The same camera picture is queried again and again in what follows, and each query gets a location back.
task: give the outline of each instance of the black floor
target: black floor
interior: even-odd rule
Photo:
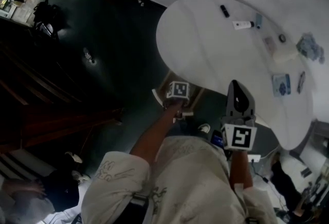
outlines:
[[[120,101],[125,108],[122,126],[107,125],[94,131],[84,157],[84,169],[90,175],[106,152],[128,152],[162,112],[151,89],[168,72],[155,40],[165,7],[148,0],[142,0],[141,6],[138,1],[49,0],[61,8],[65,18],[66,26],[59,31],[65,48],[60,55],[63,68],[95,101]],[[84,58],[83,48],[95,58],[95,65]],[[196,119],[219,130],[225,101],[225,96],[206,91],[196,107]],[[254,152],[266,155],[277,145],[272,131],[259,126]]]

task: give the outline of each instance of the shoe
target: shoe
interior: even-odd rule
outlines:
[[[75,170],[72,170],[72,177],[75,181],[79,181],[79,182],[90,180],[90,177],[88,175],[81,174],[80,172]]]
[[[280,161],[280,152],[276,152],[276,154],[273,156],[272,161],[271,161],[271,166],[273,166],[276,162]]]
[[[65,152],[65,155],[71,156],[75,163],[82,164],[82,162],[83,162],[82,159],[78,155],[73,154],[72,152]]]
[[[204,124],[200,125],[197,129],[199,131],[205,132],[207,134],[210,131],[210,125],[208,123],[204,123]]]

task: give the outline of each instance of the white tube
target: white tube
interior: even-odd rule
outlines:
[[[249,29],[255,26],[253,21],[232,21],[235,30]]]

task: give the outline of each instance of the cable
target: cable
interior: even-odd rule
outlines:
[[[263,157],[261,157],[261,159],[264,159],[264,158],[266,158],[266,157],[268,157],[270,154],[272,154],[276,149],[278,149],[278,147],[279,147],[280,145],[278,144],[278,146],[276,147],[276,148],[274,148],[271,152],[269,152],[266,156],[263,156]]]
[[[279,203],[280,203],[280,206],[281,206],[281,209],[282,209],[283,211],[289,211],[288,208],[287,208],[287,206],[286,206],[286,205],[283,205],[283,203],[282,203],[282,201],[281,201],[281,194],[280,194],[280,197],[278,197],[277,193],[276,193],[275,190],[272,188],[272,185],[269,183],[269,180],[268,180],[266,177],[263,177],[262,175],[260,175],[260,174],[258,174],[258,173],[256,172],[256,169],[255,169],[253,163],[254,163],[254,160],[252,159],[252,160],[251,160],[251,167],[252,167],[252,169],[253,169],[254,174],[257,175],[257,176],[259,176],[259,177],[261,177],[262,180],[263,180],[266,184],[269,185],[269,187],[272,189],[272,191],[273,191],[273,193],[275,194],[275,196],[278,198]]]

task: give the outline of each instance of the desk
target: desk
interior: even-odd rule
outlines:
[[[256,13],[235,0],[178,0],[161,16],[157,46],[166,65],[193,84],[226,95],[232,80],[243,83],[255,99],[257,122],[270,127],[290,150],[305,137],[313,118],[311,78],[299,56],[281,63],[273,60],[263,38],[269,33],[277,38],[282,31],[264,16],[260,30],[234,30],[232,21],[255,21]],[[288,37],[286,42],[294,46]],[[303,71],[306,80],[299,95]],[[290,75],[291,95],[277,98],[271,78],[283,73]]]

